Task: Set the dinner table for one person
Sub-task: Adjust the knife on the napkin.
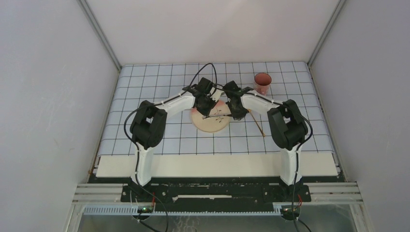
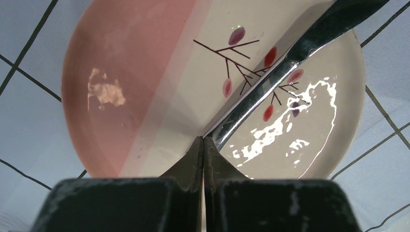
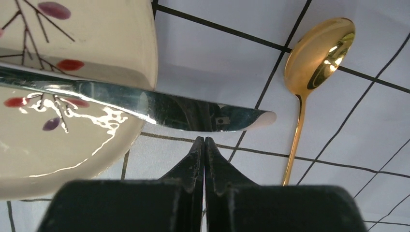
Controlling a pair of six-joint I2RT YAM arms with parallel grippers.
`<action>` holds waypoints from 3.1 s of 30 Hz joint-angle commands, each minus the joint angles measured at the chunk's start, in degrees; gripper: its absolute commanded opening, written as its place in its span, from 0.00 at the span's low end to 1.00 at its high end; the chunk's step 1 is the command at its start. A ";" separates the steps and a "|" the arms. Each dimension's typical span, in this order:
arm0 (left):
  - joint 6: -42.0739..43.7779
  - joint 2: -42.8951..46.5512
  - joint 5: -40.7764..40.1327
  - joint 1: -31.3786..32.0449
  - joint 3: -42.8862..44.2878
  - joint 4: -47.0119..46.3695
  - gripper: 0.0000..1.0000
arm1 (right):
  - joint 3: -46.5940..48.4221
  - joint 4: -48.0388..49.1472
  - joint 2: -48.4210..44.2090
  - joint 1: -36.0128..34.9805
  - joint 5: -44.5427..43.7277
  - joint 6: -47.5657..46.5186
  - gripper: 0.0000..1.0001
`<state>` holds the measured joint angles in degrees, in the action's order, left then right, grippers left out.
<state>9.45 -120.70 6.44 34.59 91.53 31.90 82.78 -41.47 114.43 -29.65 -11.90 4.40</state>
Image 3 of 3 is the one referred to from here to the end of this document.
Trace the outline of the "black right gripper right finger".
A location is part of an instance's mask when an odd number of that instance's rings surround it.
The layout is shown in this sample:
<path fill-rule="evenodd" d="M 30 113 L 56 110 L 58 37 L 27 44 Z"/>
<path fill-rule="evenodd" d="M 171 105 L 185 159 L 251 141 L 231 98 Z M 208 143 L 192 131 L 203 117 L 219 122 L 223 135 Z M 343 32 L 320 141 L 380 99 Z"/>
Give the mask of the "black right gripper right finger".
<path fill-rule="evenodd" d="M 352 196 L 331 185 L 261 186 L 205 139 L 205 192 L 210 232 L 365 232 Z"/>

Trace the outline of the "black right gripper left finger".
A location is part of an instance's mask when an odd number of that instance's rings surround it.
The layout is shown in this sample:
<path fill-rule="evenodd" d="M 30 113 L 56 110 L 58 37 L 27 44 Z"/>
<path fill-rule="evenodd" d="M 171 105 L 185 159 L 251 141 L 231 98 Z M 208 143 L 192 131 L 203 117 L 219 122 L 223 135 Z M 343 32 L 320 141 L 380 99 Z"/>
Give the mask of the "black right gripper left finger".
<path fill-rule="evenodd" d="M 74 180 L 54 196 L 40 232 L 199 232 L 205 141 L 154 180 Z"/>

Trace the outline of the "metal cutlery piece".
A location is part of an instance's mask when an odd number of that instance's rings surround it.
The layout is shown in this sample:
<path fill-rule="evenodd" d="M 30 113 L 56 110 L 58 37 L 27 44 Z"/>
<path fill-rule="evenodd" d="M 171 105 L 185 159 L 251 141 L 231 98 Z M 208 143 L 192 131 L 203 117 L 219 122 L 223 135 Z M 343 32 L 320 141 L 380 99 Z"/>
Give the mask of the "metal cutlery piece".
<path fill-rule="evenodd" d="M 182 131 L 247 131 L 273 124 L 277 115 L 246 107 L 206 102 L 137 87 L 1 63 L 0 84 L 113 107 L 153 125 Z"/>

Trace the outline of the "white checked tablecloth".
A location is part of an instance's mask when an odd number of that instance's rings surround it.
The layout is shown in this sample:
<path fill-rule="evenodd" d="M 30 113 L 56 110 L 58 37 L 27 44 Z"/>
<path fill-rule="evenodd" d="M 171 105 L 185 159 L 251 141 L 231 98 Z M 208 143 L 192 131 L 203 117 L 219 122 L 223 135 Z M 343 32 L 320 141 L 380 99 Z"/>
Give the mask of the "white checked tablecloth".
<path fill-rule="evenodd" d="M 288 49 L 346 17 L 356 39 L 308 101 L 292 184 L 336 184 L 371 232 L 410 229 L 410 3 L 407 0 L 156 0 L 157 89 L 275 111 L 274 125 L 217 134 L 233 165 L 280 182 L 297 118 L 285 88 Z"/>

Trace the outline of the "cream pink branch plate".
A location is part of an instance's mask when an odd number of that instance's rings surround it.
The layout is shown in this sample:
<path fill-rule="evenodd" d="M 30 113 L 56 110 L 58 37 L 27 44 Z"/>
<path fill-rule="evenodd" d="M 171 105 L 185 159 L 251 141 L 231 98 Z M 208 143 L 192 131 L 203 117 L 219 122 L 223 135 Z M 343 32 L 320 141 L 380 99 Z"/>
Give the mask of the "cream pink branch plate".
<path fill-rule="evenodd" d="M 144 121 L 70 91 L 135 103 L 95 81 L 153 90 L 158 47 L 147 0 L 0 3 L 0 198 L 56 192 L 113 165 Z"/>

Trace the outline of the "metal spoon wooden handle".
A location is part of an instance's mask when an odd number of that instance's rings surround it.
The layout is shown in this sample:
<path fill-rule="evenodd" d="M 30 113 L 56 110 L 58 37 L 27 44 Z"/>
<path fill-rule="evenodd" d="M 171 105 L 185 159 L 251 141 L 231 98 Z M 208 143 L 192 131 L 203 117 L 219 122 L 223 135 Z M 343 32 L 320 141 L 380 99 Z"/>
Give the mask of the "metal spoon wooden handle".
<path fill-rule="evenodd" d="M 308 96 L 340 66 L 355 38 L 355 25 L 345 17 L 327 19 L 308 32 L 291 51 L 284 84 L 299 100 L 299 114 L 282 185 L 288 185 L 300 140 Z"/>

